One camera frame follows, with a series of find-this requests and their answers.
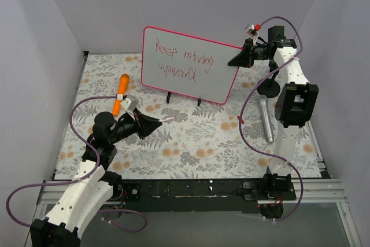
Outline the red whiteboard marker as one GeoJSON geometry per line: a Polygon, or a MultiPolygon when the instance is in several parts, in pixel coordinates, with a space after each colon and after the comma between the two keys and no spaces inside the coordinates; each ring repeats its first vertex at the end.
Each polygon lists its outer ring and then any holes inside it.
{"type": "Polygon", "coordinates": [[[164,123],[164,122],[167,122],[167,121],[171,121],[173,119],[175,119],[175,117],[167,117],[167,118],[164,118],[162,120],[159,120],[159,122],[164,123]]]}

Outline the red marker cap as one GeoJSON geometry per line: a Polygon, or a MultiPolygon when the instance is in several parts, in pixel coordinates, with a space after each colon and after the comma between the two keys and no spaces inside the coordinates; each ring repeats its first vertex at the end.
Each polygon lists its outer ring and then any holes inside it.
{"type": "Polygon", "coordinates": [[[240,116],[237,116],[237,119],[238,119],[240,122],[244,123],[244,120],[243,120],[240,116]]]}

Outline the pink framed whiteboard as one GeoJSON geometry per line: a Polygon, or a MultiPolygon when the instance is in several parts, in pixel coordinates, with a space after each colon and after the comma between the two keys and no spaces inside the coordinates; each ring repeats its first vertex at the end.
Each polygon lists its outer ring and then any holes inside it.
{"type": "Polygon", "coordinates": [[[238,73],[228,63],[241,50],[240,46],[147,26],[141,82],[153,89],[224,104],[238,73]]]}

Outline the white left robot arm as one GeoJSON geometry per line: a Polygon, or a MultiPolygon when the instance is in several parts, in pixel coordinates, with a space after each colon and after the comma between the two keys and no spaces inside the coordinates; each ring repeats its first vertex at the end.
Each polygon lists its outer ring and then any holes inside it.
{"type": "Polygon", "coordinates": [[[110,112],[97,114],[74,183],[43,219],[31,224],[32,245],[80,246],[86,227],[104,202],[122,196],[121,175],[108,171],[117,153],[115,143],[131,135],[144,139],[161,125],[160,120],[137,109],[119,119],[110,112]]]}

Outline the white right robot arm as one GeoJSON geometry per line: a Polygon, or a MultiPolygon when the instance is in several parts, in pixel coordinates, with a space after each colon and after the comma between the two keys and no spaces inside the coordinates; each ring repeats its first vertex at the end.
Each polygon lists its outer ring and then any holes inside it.
{"type": "Polygon", "coordinates": [[[275,119],[278,123],[273,157],[262,178],[261,191],[275,199],[290,190],[291,167],[297,137],[312,117],[319,88],[305,77],[297,57],[295,40],[284,35],[283,26],[268,29],[268,40],[257,43],[260,25],[251,25],[241,52],[228,62],[229,66],[251,68],[256,60],[267,60],[271,78],[259,81],[257,89],[267,98],[277,97],[275,119]]]}

